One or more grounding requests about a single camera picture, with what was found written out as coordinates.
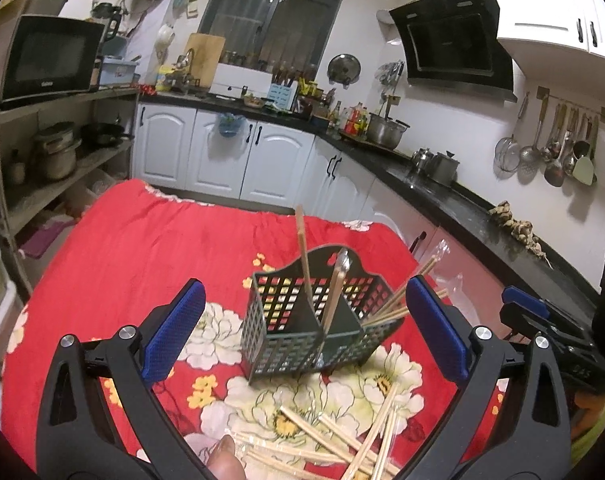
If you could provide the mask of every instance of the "metal bolt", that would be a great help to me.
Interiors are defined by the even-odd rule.
[[[491,330],[486,326],[479,326],[476,328],[476,337],[478,339],[491,339]]]
[[[68,346],[73,345],[74,341],[76,341],[76,338],[71,334],[63,336],[63,338],[60,340],[60,346],[67,348]]]
[[[546,337],[543,337],[541,335],[536,336],[536,346],[538,346],[538,348],[549,348],[549,341],[547,340]]]
[[[135,335],[136,335],[136,327],[131,326],[131,325],[123,326],[120,329],[120,332],[118,332],[118,337],[121,339],[131,339]]]

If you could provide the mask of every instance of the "range hood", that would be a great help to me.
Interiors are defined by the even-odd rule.
[[[410,84],[518,100],[511,56],[496,39],[496,0],[418,0],[390,14]]]

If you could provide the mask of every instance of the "black plastic basket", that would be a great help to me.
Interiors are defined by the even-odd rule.
[[[364,363],[395,332],[402,319],[362,327],[392,291],[383,277],[363,269],[348,250],[351,267],[325,337],[321,329],[336,255],[341,246],[323,246],[308,254],[313,298],[308,300],[300,259],[273,272],[253,275],[242,329],[242,368],[249,382],[278,374],[327,371]]]

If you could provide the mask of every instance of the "black countertop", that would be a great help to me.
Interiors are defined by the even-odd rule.
[[[363,149],[349,140],[326,134],[310,123],[292,116],[255,110],[239,102],[210,96],[197,98],[160,93],[144,96],[141,100],[212,112],[237,113],[250,120],[279,124],[322,136],[367,168],[430,222],[448,231],[505,286],[516,285],[530,294],[551,301],[578,320],[591,323],[598,293],[589,282],[551,247],[541,242],[553,267],[550,269],[544,260],[536,258],[508,231],[490,220],[487,209],[492,207],[491,204],[462,186],[454,185],[453,189],[441,186],[428,178],[410,173],[406,162],[393,155]]]

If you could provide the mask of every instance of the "cutting board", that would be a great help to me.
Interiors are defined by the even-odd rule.
[[[200,86],[209,88],[214,81],[218,60],[224,47],[225,38],[209,34],[190,34],[186,42],[185,53],[194,49],[194,62],[191,65],[191,75],[200,79]]]

